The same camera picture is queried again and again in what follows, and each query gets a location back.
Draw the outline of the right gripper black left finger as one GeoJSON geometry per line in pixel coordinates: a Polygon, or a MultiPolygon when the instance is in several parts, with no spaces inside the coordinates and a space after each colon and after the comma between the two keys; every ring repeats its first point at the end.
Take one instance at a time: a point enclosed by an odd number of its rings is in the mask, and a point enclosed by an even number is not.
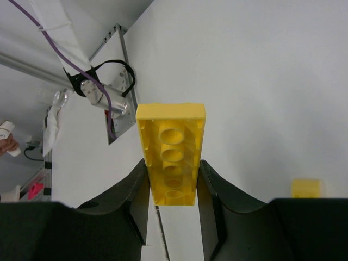
{"type": "Polygon", "coordinates": [[[128,176],[78,208],[3,203],[1,260],[140,260],[149,192],[141,160],[128,176]]]}

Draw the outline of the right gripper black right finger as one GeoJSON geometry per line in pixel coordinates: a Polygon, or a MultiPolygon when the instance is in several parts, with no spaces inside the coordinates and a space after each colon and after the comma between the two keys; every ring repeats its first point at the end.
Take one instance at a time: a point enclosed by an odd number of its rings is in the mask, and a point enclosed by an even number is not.
{"type": "Polygon", "coordinates": [[[205,260],[347,260],[347,199],[264,203],[205,160],[197,181],[205,260]]]}

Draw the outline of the person hand in background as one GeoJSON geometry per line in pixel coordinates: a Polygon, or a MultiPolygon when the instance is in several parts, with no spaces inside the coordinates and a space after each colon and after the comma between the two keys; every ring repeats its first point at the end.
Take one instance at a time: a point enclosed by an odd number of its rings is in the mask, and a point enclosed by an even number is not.
{"type": "Polygon", "coordinates": [[[19,148],[19,143],[10,134],[7,139],[0,141],[0,156],[5,155],[7,152],[12,152],[19,148]]]}

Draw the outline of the long yellow lego brick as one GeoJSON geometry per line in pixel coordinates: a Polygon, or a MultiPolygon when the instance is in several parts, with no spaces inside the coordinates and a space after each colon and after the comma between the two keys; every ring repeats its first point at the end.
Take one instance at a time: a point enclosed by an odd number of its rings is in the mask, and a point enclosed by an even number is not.
{"type": "Polygon", "coordinates": [[[202,103],[138,105],[136,123],[156,206],[195,204],[205,122],[202,103]]]}

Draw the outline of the short yellow lego brick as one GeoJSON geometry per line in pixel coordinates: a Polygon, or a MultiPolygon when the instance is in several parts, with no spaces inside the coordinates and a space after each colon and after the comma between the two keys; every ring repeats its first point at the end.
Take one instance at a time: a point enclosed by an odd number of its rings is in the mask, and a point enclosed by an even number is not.
{"type": "Polygon", "coordinates": [[[293,198],[320,198],[322,196],[321,180],[293,179],[291,196],[293,198]]]}

